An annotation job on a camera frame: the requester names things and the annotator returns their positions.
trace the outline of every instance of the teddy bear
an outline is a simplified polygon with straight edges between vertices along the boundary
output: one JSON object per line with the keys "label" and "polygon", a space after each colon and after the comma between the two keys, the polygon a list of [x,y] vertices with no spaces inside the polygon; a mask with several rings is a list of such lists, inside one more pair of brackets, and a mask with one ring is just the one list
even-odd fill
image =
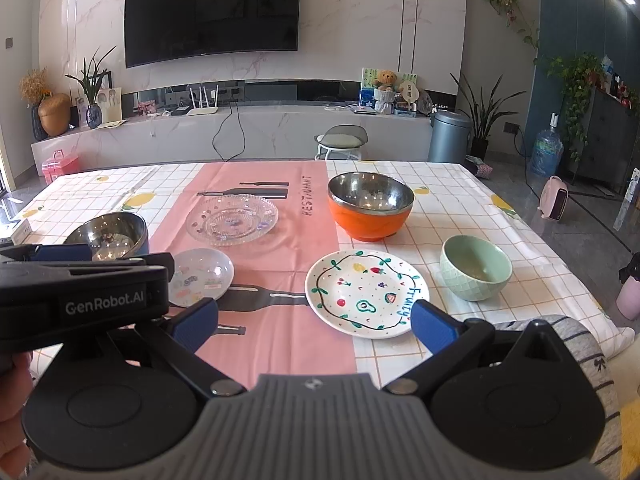
{"label": "teddy bear", "polygon": [[378,90],[392,90],[396,84],[396,73],[392,70],[379,70],[373,86]]}

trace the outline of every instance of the bottle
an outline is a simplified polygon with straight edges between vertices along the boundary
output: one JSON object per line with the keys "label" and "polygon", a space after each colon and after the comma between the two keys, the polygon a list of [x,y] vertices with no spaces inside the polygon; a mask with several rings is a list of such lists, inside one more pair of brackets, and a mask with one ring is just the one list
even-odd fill
{"label": "bottle", "polygon": [[542,130],[536,136],[533,153],[529,162],[529,171],[544,177],[550,177],[556,172],[564,146],[558,134],[559,115],[551,114],[551,124],[548,130]]}

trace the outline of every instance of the orange bowl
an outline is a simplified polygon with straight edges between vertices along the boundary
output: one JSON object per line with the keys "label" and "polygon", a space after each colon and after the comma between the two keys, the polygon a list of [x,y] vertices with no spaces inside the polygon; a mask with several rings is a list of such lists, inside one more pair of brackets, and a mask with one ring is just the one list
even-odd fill
{"label": "orange bowl", "polygon": [[414,192],[402,182],[378,173],[354,171],[333,177],[329,209],[351,238],[375,242],[402,227],[414,206]]}

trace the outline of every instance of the small bowl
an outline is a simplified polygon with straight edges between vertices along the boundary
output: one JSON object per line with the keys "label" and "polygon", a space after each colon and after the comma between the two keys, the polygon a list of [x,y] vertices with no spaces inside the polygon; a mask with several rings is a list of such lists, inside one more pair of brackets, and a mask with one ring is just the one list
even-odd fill
{"label": "small bowl", "polygon": [[178,306],[191,306],[204,297],[217,300],[234,278],[234,264],[216,249],[183,251],[174,256],[174,263],[169,301]]}
{"label": "small bowl", "polygon": [[351,238],[362,242],[398,232],[414,206],[414,192],[405,184],[364,171],[334,176],[328,195],[334,220]]}
{"label": "small bowl", "polygon": [[442,246],[440,272],[457,297],[481,301],[503,290],[511,279],[513,266],[504,251],[491,242],[457,235]]}
{"label": "small bowl", "polygon": [[87,244],[94,262],[132,258],[149,253],[149,232],[143,218],[115,212],[98,216],[73,231],[65,244]]}

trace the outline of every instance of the clear glass plate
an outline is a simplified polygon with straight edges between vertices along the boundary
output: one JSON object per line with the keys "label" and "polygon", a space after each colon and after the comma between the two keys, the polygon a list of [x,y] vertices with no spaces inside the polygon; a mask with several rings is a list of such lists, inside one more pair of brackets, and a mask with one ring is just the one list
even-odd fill
{"label": "clear glass plate", "polygon": [[187,232],[214,246],[256,240],[278,221],[278,208],[255,195],[228,195],[200,202],[187,216]]}

